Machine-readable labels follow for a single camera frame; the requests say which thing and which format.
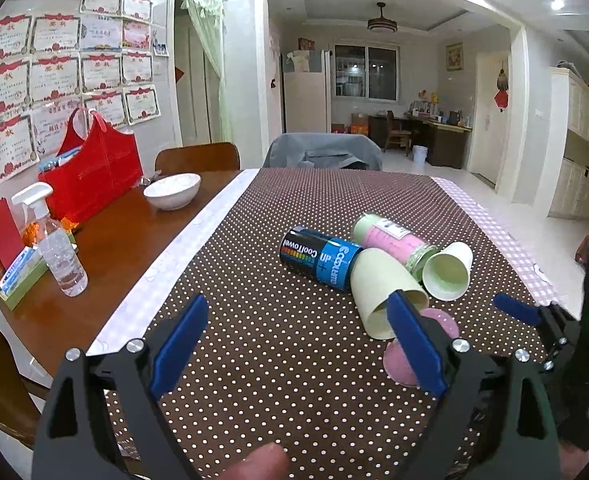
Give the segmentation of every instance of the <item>paper cup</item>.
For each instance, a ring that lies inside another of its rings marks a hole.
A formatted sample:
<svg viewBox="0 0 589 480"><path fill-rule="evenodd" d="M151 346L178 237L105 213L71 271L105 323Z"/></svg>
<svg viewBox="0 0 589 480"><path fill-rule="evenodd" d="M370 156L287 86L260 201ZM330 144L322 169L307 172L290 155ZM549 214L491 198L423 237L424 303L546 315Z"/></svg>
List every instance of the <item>paper cup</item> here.
<svg viewBox="0 0 589 480"><path fill-rule="evenodd" d="M472 259L472 249L467 244L455 242L448 245L425 263L425 290L437 300L458 300L468 290Z"/></svg>
<svg viewBox="0 0 589 480"><path fill-rule="evenodd" d="M361 322L372 339L392 339L388 322L388 296L402 290L414 307L428 307L429 298L405 267L381 249L364 249L356 257L350 274L354 303Z"/></svg>

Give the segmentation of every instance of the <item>pink lid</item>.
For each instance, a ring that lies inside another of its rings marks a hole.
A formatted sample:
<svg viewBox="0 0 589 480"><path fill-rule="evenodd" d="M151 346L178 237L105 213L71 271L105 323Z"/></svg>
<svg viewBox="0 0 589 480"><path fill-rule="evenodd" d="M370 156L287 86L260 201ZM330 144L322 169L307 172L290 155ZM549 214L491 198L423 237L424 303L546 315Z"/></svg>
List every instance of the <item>pink lid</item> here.
<svg viewBox="0 0 589 480"><path fill-rule="evenodd" d="M421 316L436 319L450 337L456 338L459 336L459 327L450 314L438 308L425 308L421 311ZM418 386L417 376L412 371L412 367L407 361L398 339L388 343L388 348L385 349L383 354L383 368L393 381L403 386Z"/></svg>

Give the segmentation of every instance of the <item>black can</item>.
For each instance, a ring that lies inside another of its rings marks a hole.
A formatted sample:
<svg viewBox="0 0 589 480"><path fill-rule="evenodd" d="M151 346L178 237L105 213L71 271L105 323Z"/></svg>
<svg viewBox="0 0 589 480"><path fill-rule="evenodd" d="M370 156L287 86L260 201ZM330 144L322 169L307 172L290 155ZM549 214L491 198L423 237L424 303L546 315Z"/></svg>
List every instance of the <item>black can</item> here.
<svg viewBox="0 0 589 480"><path fill-rule="evenodd" d="M297 226L290 229L279 248L281 262L321 283L350 291L350 272L361 246Z"/></svg>

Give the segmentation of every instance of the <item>spray bottle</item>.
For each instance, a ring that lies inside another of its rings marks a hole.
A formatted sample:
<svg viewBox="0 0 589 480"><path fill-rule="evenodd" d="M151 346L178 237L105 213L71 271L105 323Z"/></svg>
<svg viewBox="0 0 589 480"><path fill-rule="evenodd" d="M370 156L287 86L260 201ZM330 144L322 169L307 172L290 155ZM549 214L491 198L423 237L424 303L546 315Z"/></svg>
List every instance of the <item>spray bottle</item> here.
<svg viewBox="0 0 589 480"><path fill-rule="evenodd" d="M50 216L46 197L52 191L49 184L37 182L14 195L12 203L23 204L26 222L37 223L36 246L61 290L68 296L77 296L88 286L88 276L62 225Z"/></svg>

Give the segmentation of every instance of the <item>brown polka dot tablecloth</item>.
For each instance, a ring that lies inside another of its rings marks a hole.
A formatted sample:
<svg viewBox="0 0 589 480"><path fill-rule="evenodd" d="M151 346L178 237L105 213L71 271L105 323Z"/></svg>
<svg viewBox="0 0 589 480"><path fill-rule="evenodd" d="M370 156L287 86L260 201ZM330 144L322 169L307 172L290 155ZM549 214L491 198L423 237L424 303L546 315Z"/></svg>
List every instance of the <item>brown polka dot tablecloth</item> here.
<svg viewBox="0 0 589 480"><path fill-rule="evenodd" d="M471 285L458 301L431 299L479 351L545 350L534 329L491 303L497 292L533 303L513 267L433 180L358 170L264 169L188 265L148 330L188 298L210 305L207 329L161 408L204 478L277 442L295 479L385 479L421 438L437 400L392 381L386 342L363 330L349 294L282 266L284 233L305 225L349 239L364 212L390 218L444 248L462 240L474 253ZM129 444L118 397L111 414ZM461 443L471 455L478 434Z"/></svg>

